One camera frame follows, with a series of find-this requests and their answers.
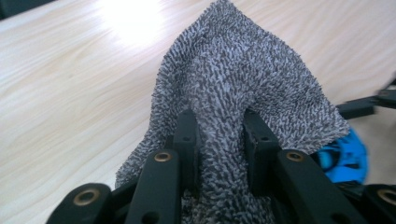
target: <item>black bracket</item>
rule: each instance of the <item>black bracket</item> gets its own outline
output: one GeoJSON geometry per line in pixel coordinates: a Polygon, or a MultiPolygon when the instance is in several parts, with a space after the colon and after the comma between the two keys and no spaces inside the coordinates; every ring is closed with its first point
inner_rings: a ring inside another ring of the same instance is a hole
{"type": "Polygon", "coordinates": [[[396,109],[396,78],[380,90],[376,96],[348,101],[338,105],[337,108],[344,119],[355,119],[373,115],[376,105],[396,109]]]}
{"type": "Polygon", "coordinates": [[[165,145],[174,149],[180,157],[182,190],[188,189],[193,197],[198,198],[201,137],[191,109],[178,115],[175,135],[168,137],[165,145]]]}
{"type": "Polygon", "coordinates": [[[308,155],[282,150],[276,158],[275,173],[281,186],[275,190],[282,188],[289,196],[297,214],[295,223],[367,223],[308,155]]]}
{"type": "Polygon", "coordinates": [[[282,148],[264,120],[252,110],[246,111],[243,127],[249,189],[255,196],[264,196],[268,194],[271,165],[282,148]]]}
{"type": "Polygon", "coordinates": [[[151,153],[137,183],[125,223],[180,222],[180,164],[174,150],[151,153]]]}

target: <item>light wood surface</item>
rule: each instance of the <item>light wood surface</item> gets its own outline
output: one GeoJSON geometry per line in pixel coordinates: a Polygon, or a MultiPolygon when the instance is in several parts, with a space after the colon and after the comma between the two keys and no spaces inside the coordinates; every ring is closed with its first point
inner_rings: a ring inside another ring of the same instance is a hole
{"type": "MultiPolygon", "coordinates": [[[[204,1],[58,0],[0,21],[0,223],[44,223],[115,173],[149,125],[163,55],[204,1]]],[[[302,55],[334,104],[396,71],[395,1],[233,1],[302,55]]],[[[351,121],[368,183],[396,184],[396,111],[351,121]]]]}

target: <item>cloth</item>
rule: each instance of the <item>cloth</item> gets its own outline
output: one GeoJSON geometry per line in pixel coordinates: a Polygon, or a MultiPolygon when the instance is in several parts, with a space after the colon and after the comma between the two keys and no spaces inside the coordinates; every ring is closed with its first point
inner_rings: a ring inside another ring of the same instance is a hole
{"type": "Polygon", "coordinates": [[[202,186],[198,200],[184,192],[183,223],[274,222],[270,200],[248,190],[246,109],[260,114],[283,149],[308,154],[349,129],[299,55],[227,0],[212,3],[165,54],[148,131],[117,172],[116,187],[140,173],[188,108],[203,142],[202,186]]]}

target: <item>blue gear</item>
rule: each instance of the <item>blue gear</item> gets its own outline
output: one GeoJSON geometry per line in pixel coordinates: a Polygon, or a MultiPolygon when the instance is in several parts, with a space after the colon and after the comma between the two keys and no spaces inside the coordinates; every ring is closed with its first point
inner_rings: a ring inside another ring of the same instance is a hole
{"type": "Polygon", "coordinates": [[[333,183],[357,181],[367,176],[367,150],[355,132],[339,138],[318,152],[318,163],[333,183]]]}

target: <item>table surface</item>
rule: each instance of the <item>table surface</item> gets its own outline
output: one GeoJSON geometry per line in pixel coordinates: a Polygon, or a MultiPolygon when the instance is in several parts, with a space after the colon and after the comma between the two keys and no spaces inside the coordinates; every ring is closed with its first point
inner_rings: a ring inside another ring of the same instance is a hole
{"type": "MultiPolygon", "coordinates": [[[[149,125],[163,55],[204,1],[58,0],[0,21],[0,222],[44,223],[75,187],[115,173],[149,125]]],[[[334,104],[396,70],[395,1],[233,1],[301,54],[334,104]]],[[[367,183],[396,184],[396,113],[350,121],[367,183]]]]}

